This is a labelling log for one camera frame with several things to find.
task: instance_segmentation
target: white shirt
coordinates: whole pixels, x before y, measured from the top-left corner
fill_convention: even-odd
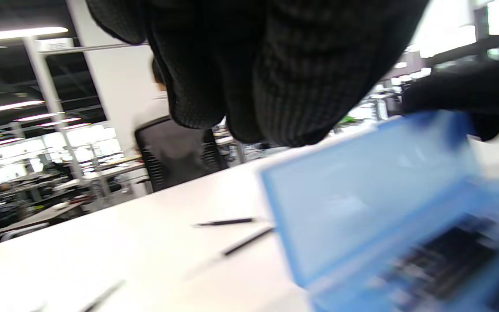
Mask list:
[[[160,91],[153,100],[147,103],[142,112],[134,116],[134,129],[152,120],[168,116],[168,114],[167,91]]]

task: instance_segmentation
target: ceiling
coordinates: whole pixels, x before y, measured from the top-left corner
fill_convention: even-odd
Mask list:
[[[79,46],[65,0],[0,0],[0,30],[40,26],[63,26],[69,30],[64,35],[43,36],[40,39],[66,36],[73,38],[75,45]],[[105,114],[83,53],[52,55],[46,59],[63,110],[67,113],[65,118],[81,117],[82,120],[76,123],[104,121]],[[0,41],[0,106],[34,99],[43,98],[22,40]],[[1,111],[0,128],[15,119],[44,113],[47,113],[44,105]],[[54,131],[51,128],[35,127],[47,122],[50,120],[34,120],[21,123],[21,126],[28,128],[26,137],[35,137]]]

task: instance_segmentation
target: dark hair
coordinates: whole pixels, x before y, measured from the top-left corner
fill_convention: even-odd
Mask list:
[[[156,83],[160,83],[162,85],[166,85],[165,80],[163,79],[163,75],[161,74],[161,70],[159,69],[159,64],[157,60],[153,58],[151,61],[151,69],[153,69],[153,77]]]

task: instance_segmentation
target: white pillar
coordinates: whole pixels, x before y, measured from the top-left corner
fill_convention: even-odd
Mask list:
[[[85,0],[67,0],[67,4],[82,46],[122,43],[95,24]],[[142,45],[89,51],[84,55],[107,120],[115,128],[121,149],[131,156],[135,144],[134,116],[144,112],[158,93],[151,72],[153,53],[149,46]],[[138,170],[132,177],[141,174]],[[142,189],[141,184],[140,189],[135,188],[137,196],[142,194]]]

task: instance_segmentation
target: office chair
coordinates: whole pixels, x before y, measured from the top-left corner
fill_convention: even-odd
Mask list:
[[[228,168],[212,130],[184,128],[166,116],[140,126],[134,136],[153,192]]]

